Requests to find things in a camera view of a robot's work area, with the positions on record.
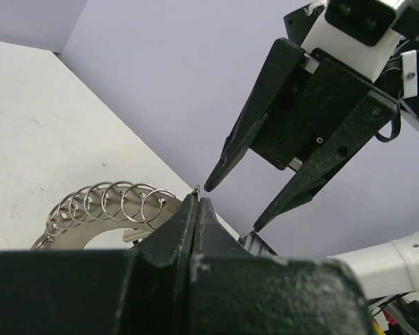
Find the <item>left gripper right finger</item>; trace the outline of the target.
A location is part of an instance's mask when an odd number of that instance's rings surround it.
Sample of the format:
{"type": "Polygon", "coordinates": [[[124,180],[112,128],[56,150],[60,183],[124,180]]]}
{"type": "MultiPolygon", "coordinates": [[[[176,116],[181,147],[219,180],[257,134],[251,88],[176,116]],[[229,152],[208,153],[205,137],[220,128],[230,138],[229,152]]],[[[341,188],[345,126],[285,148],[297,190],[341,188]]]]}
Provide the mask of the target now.
{"type": "Polygon", "coordinates": [[[200,201],[189,270],[190,334],[370,334],[367,300],[333,258],[254,256],[200,201]]]}

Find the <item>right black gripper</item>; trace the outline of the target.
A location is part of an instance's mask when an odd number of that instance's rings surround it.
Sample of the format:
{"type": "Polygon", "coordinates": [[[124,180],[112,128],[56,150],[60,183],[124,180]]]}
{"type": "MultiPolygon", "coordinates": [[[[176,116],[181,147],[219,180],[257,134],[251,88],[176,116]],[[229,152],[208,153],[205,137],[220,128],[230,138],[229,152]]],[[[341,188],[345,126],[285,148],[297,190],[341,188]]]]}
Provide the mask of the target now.
{"type": "Polygon", "coordinates": [[[320,49],[306,55],[288,39],[276,39],[205,191],[213,191],[250,147],[279,170],[294,158],[305,161],[254,223],[255,232],[312,201],[397,115],[398,101],[368,93],[371,85],[364,75],[320,49]]]}

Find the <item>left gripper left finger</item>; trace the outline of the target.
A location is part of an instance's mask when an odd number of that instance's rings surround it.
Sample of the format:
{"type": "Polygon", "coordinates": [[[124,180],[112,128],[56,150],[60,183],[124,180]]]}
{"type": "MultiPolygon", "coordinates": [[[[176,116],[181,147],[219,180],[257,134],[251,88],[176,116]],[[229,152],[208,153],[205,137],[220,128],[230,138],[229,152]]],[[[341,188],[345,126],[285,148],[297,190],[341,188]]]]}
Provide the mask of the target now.
{"type": "Polygon", "coordinates": [[[0,334],[185,334],[197,213],[130,249],[0,252],[0,334]]]}

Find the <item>metal key organizer disc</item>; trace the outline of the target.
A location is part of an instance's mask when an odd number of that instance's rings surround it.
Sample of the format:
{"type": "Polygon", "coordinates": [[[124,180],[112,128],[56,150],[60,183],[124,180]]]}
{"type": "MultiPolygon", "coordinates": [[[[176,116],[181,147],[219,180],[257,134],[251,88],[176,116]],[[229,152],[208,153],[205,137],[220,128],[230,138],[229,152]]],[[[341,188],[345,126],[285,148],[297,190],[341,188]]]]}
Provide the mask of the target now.
{"type": "Polygon", "coordinates": [[[137,244],[161,227],[182,201],[147,183],[101,181],[66,195],[47,215],[33,251],[84,249],[95,237],[123,230],[124,243],[137,244]]]}

